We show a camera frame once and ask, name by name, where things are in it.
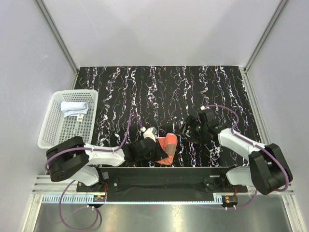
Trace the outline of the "left aluminium corner post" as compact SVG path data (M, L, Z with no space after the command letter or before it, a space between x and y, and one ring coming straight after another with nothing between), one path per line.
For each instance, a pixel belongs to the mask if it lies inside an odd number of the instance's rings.
M73 60L72 55L70 54L62 36L60 35L59 30L57 29L57 26L46 6L43 0L34 0L36 3L38 9L40 10L41 14L43 15L43 18L45 19L52 35L54 36L56 43L58 44L60 50L62 51L65 59L67 60L70 68L72 69L74 74L77 74L79 71L78 66L76 65L75 61Z

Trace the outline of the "white plastic basket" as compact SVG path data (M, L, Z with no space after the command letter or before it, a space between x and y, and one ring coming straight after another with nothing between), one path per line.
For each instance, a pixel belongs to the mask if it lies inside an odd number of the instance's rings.
M88 111L82 119L76 116L64 116L60 109L62 102L86 102ZM80 136L85 143L91 143L98 92L89 89L75 89L55 92L49 101L37 145L41 149L50 149L72 137Z

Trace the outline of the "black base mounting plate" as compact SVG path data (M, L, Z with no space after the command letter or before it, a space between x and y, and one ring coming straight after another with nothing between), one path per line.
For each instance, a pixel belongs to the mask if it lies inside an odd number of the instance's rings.
M245 186L227 181L226 167L104 167L102 184L87 187L78 182L82 193L107 192L108 203L199 203L214 201L213 194L246 193Z

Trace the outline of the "aluminium front rail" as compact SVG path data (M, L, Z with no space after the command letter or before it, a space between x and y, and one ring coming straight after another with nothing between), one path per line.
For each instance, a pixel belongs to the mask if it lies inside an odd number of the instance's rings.
M60 181L60 182L52 182L49 178L48 175L39 175L36 178L32 193L35 194L61 194L63 192L63 190L65 189L65 187L67 187L69 185L69 183L71 182L71 179L65 180L65 181ZM67 192L70 194L75 194L78 188L81 188L82 184L80 184L79 182L75 181L73 184L70 185L70 187L68 188ZM238 189L238 194L239 195L245 195L245 194L253 194L255 192L255 188L254 187L250 187L250 186L246 186L246 188L244 186L239 186L237 187ZM219 191L216 190L215 191L215 195L219 195L219 194L224 194L223 191ZM293 187L292 185L289 185L288 189L286 191L283 192L279 192L279 191L273 191L271 192L269 195L293 195L294 191L293 191Z

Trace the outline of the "right aluminium corner post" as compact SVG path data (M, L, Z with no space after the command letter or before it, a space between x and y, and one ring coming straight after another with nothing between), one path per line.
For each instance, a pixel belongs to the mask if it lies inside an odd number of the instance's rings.
M277 5L272 17L270 18L267 26L265 27L257 45L255 46L249 60L247 61L246 65L243 67L244 72L247 74L252 67L254 61L256 60L257 56L259 55L260 51L262 50L264 44L266 43L268 37L270 36L271 32L276 26L277 21L279 20L280 16L282 15L283 11L285 10L286 6L288 5L289 0L280 0L279 4Z

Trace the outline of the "brown towel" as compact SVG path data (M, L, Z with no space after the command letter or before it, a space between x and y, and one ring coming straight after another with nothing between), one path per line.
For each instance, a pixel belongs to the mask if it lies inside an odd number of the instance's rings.
M176 153L178 138L175 134L168 133L166 137L156 138L156 143L159 145L159 151L164 151L165 155L159 155L160 160L157 163L162 165L171 165Z

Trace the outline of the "aluminium corner post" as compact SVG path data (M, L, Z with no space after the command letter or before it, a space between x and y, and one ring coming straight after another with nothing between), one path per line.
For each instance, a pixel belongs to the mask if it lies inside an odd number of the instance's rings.
M249 60L247 61L246 65L243 67L244 72L247 74L252 67L254 61L256 60L257 56L259 55L260 51L262 50L264 44L266 43L268 37L270 36L271 32L276 26L277 21L279 20L280 16L282 15L283 11L285 10L286 6L288 5L289 0L280 0L279 4L277 5L272 17L270 18L267 26L265 27L257 45L255 46Z
M75 61L73 60L72 55L70 54L62 36L60 35L59 30L57 29L57 26L46 6L43 0L34 0L36 3L38 9L40 10L41 14L43 15L43 18L45 19L52 35L54 36L56 43L58 44L60 50L62 51L65 59L67 60L70 68L72 69L74 74L77 74L79 71L78 66L76 65Z

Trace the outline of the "white terry towel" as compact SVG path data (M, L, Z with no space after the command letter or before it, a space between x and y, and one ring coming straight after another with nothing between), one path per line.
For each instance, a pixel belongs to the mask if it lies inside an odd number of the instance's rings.
M63 101L60 104L60 110L64 117L76 117L78 122L82 122L83 117L87 114L89 109L87 102L68 102Z

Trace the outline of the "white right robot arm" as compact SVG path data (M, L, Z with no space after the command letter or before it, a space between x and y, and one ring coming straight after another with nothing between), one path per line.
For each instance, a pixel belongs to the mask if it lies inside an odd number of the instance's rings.
M263 195L273 191L286 191L293 175L277 144L256 142L237 132L233 126L220 123L211 109L202 109L197 116L188 116L182 123L180 136L189 142L203 145L215 142L237 153L249 165L235 166L219 179L223 191L238 185L254 187Z

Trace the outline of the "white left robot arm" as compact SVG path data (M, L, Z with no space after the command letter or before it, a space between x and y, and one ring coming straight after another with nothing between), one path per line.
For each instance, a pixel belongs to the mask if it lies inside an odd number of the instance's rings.
M45 169L52 182L72 179L100 191L104 179L98 165L132 167L142 160L152 162L168 158L158 140L142 139L121 147L99 147L83 142L82 137L68 139L46 152Z

